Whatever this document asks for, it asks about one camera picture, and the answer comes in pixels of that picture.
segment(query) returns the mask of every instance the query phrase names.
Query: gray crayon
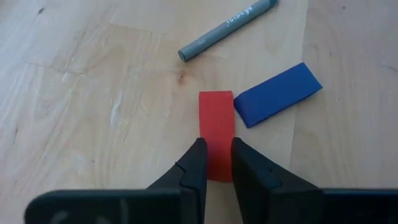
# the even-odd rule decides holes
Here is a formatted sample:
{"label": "gray crayon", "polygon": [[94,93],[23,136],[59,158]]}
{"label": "gray crayon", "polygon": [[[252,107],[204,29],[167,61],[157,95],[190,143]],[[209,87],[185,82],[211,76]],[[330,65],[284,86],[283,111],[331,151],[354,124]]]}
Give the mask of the gray crayon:
{"label": "gray crayon", "polygon": [[220,24],[218,27],[207,32],[205,35],[199,37],[191,44],[188,44],[187,46],[179,50],[178,54],[181,60],[183,60],[184,62],[190,60],[200,52],[215,44],[217,41],[234,32],[236,29],[240,28],[257,16],[268,11],[270,8],[275,6],[277,1],[278,0],[260,0],[254,3],[252,6],[248,7],[247,9],[231,17],[227,21]]}

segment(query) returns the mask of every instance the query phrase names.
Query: wooden table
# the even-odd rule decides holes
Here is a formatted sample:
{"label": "wooden table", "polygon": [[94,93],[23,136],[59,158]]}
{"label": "wooden table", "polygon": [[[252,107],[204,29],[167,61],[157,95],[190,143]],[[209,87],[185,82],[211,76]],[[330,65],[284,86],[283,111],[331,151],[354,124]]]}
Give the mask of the wooden table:
{"label": "wooden table", "polygon": [[[253,2],[1,1],[0,223],[48,190],[147,187],[199,136],[199,91],[302,61],[324,89],[236,135],[322,187],[398,187],[398,1],[281,0],[180,61]],[[208,183],[206,223],[241,223],[231,184]]]}

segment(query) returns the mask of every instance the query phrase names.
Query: red block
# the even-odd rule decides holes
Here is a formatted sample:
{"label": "red block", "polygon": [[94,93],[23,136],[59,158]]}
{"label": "red block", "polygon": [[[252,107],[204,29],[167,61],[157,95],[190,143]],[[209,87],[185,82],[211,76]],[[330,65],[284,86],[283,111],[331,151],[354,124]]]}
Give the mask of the red block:
{"label": "red block", "polygon": [[207,179],[232,182],[231,145],[235,135],[232,91],[199,93],[200,137],[208,148]]}

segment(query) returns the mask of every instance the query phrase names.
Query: blue foam block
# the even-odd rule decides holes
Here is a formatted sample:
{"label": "blue foam block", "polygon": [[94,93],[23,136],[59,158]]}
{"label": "blue foam block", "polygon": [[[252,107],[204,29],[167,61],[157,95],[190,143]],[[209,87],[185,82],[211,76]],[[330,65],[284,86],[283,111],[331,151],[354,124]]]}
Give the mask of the blue foam block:
{"label": "blue foam block", "polygon": [[322,89],[304,63],[244,91],[234,100],[246,127],[264,121]]}

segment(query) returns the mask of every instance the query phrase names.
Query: table top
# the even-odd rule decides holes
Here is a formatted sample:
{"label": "table top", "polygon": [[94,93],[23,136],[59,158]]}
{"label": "table top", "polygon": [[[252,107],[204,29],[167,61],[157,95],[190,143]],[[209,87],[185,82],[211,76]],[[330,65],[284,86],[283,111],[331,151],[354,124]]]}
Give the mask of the table top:
{"label": "table top", "polygon": [[[398,1],[280,0],[188,63],[179,48],[253,0],[5,0],[0,217],[53,189],[145,188],[199,137],[198,92],[305,62],[323,89],[236,135],[320,187],[398,187]],[[241,223],[208,183],[206,223]]]}

